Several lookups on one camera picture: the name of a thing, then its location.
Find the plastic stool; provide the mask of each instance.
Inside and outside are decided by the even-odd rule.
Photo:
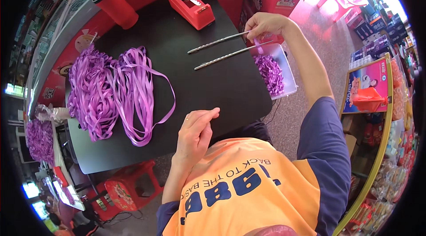
[[[321,8],[321,6],[327,0],[319,0],[317,7]],[[339,5],[338,11],[333,15],[333,21],[338,21],[348,10],[352,9],[355,6],[365,6],[366,4],[362,4],[362,0],[335,0]]]
[[[164,187],[160,187],[152,171],[154,165],[155,162],[149,160],[140,164],[127,166],[117,171],[109,180],[105,181],[105,188],[118,208],[126,211],[136,211],[144,207],[163,191]],[[142,196],[141,192],[136,191],[136,181],[145,173],[148,174],[155,189],[150,196],[146,197]]]
[[[96,186],[96,189],[99,191],[99,193],[106,191],[105,183],[104,182],[99,183]],[[90,189],[85,197],[87,198],[87,200],[90,200],[96,196],[97,196],[96,192],[93,189]],[[91,205],[93,206],[93,210],[98,214],[99,218],[102,221],[110,220],[111,218],[113,218],[115,215],[117,215],[118,213],[122,211],[115,204],[110,205],[107,199],[105,198],[105,196],[101,196],[99,199],[102,201],[102,203],[104,203],[104,207],[101,207],[96,200],[93,201]]]

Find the poster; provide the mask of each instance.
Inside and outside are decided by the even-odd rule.
[[[348,89],[343,113],[358,113],[358,108],[352,104],[354,94],[358,94],[358,89],[374,87],[382,97],[388,96],[388,69],[386,59],[377,60],[363,68],[349,73]],[[387,111],[387,105],[381,105],[376,112]]]

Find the tiled floor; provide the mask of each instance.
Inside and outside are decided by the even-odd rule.
[[[318,1],[305,0],[299,2],[290,18],[299,24],[306,38],[322,59],[339,110],[344,94],[350,54],[362,47],[362,42],[348,29],[343,19],[336,23],[332,21],[331,16],[337,7],[333,0],[329,0],[320,10],[316,6]],[[268,124],[269,133],[274,142],[274,147],[293,160],[296,158],[299,130],[307,112],[307,103],[294,58],[285,44],[283,46],[288,53],[290,67],[299,87],[295,94],[282,98],[278,109],[279,101],[277,101],[264,121],[270,121],[276,111],[274,119]],[[156,159],[156,173],[161,184],[167,178],[170,160],[171,155]],[[97,177],[105,179],[107,177],[105,174],[110,173],[100,173]],[[156,211],[160,203],[161,196],[157,196],[148,206],[141,209],[142,219],[136,219],[136,217],[140,217],[140,213],[134,212],[134,216],[123,221],[109,223],[105,226],[105,229],[99,229],[95,235],[154,235],[156,232]],[[117,219],[126,216],[127,214],[122,214]]]

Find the red tumbler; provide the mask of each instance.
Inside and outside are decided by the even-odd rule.
[[[93,0],[93,2],[125,30],[135,25],[139,19],[139,15],[126,0]]]

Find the hand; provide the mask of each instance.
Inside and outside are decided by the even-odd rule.
[[[178,146],[172,163],[191,169],[205,155],[212,137],[210,121],[219,116],[220,108],[196,110],[186,115],[179,131]]]
[[[254,38],[263,39],[267,33],[283,35],[289,23],[294,22],[281,14],[256,12],[248,19],[244,31],[251,30],[247,34],[247,39],[253,43]]]

